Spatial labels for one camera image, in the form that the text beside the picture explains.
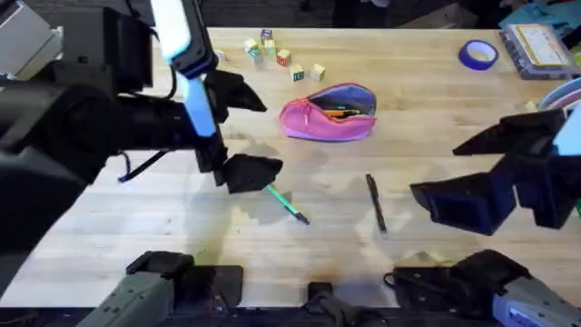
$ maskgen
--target painter's tape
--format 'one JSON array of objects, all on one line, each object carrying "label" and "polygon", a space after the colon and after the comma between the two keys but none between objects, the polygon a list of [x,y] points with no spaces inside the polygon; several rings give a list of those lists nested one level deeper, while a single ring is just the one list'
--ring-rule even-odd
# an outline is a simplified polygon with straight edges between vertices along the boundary
[{"label": "painter's tape", "polygon": [[475,70],[487,70],[498,59],[498,50],[488,42],[470,40],[458,53],[460,62]]}]

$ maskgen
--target wooden table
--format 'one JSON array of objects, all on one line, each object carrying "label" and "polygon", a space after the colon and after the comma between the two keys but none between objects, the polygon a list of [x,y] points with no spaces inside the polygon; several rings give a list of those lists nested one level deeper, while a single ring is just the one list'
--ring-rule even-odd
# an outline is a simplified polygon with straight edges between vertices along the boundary
[{"label": "wooden table", "polygon": [[[4,306],[95,306],[123,277],[125,265],[147,250],[194,254],[197,263],[239,264],[242,305],[298,305],[310,281],[331,281],[350,301],[395,306],[381,284],[394,262],[414,251],[459,259],[493,248],[581,305],[581,220],[561,231],[536,227],[516,210],[492,237],[432,223],[409,184],[488,170],[497,156],[454,157],[452,148],[559,82],[522,81],[496,31],[276,29],[277,46],[294,63],[327,67],[321,82],[293,83],[271,59],[257,69],[242,43],[258,29],[212,29],[212,42],[230,57],[220,68],[244,74],[270,108],[231,110],[223,135],[231,154],[281,158],[276,185],[308,216],[306,226],[266,192],[228,195],[200,174],[193,153],[167,155],[134,182],[120,185],[121,158],[112,158],[95,185],[54,226],[2,301]],[[462,66],[458,49],[483,39],[500,52],[486,72]],[[170,85],[155,58],[154,94]],[[324,144],[286,138],[278,113],[292,99],[322,87],[357,82],[376,93],[379,122],[366,140]],[[150,153],[131,154],[135,163]],[[364,174],[372,173],[389,236],[376,225]]]}]

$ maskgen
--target toy block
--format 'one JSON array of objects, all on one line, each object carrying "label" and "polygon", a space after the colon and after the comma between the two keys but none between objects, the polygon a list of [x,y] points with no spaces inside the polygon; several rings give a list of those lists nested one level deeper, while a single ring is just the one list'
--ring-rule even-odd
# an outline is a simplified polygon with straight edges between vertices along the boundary
[{"label": "toy block", "polygon": [[290,67],[290,75],[292,76],[292,82],[297,82],[305,78],[305,71],[302,70],[300,64],[294,64]]},{"label": "toy block", "polygon": [[264,49],[266,50],[266,55],[269,57],[276,56],[276,44],[274,40],[266,40],[264,41]]},{"label": "toy block", "polygon": [[325,77],[325,67],[320,64],[314,64],[310,71],[310,78],[320,82],[323,77]]},{"label": "toy block", "polygon": [[285,49],[280,50],[276,55],[276,62],[288,67],[291,64],[291,52]]},{"label": "toy block", "polygon": [[268,28],[264,28],[261,31],[261,42],[264,45],[264,41],[272,40],[272,30]]},{"label": "toy block", "polygon": [[258,50],[258,43],[254,39],[248,39],[244,42],[244,51],[249,53],[252,49]]},{"label": "toy block", "polygon": [[259,49],[251,49],[248,56],[254,64],[260,64],[262,62],[262,51]]}]

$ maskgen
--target pink pencil case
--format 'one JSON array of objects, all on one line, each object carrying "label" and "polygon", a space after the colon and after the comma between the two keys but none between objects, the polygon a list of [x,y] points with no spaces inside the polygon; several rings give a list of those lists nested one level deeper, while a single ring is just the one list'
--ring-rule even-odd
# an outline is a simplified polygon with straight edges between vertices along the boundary
[{"label": "pink pencil case", "polygon": [[[375,94],[358,84],[338,84],[284,105],[280,120],[289,137],[316,141],[355,141],[365,138],[375,125]],[[348,118],[332,118],[323,110],[357,109]]]}]

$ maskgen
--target marker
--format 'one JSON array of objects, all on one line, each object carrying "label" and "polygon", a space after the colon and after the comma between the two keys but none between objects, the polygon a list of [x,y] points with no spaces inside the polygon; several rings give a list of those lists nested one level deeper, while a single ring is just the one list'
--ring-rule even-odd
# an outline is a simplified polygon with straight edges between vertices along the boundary
[{"label": "marker", "polygon": [[337,109],[332,109],[332,110],[323,110],[325,112],[325,114],[327,116],[330,117],[335,117],[335,118],[347,118],[349,116],[353,116],[356,114],[361,114],[360,110],[356,110],[356,109],[349,109],[349,110],[337,110]]},{"label": "marker", "polygon": [[373,207],[375,208],[375,215],[378,220],[379,231],[382,234],[387,234],[388,227],[385,225],[385,219],[383,218],[383,212],[381,211],[381,205],[379,204],[378,186],[370,173],[365,175],[365,179],[367,180],[367,186],[369,187],[369,192],[371,193],[371,201],[373,202]]},{"label": "marker", "polygon": [[279,202],[282,203],[282,205],[284,205],[284,208],[288,210],[290,213],[292,213],[293,216],[295,216],[295,218],[297,218],[304,224],[310,224],[307,217],[305,217],[302,213],[299,213],[297,208],[295,208],[291,203],[289,203],[287,199],[285,199],[284,196],[282,196],[282,194],[275,190],[272,185],[267,185],[266,189],[269,190],[272,193],[272,195],[274,195],[277,198],[277,200],[279,200]]}]

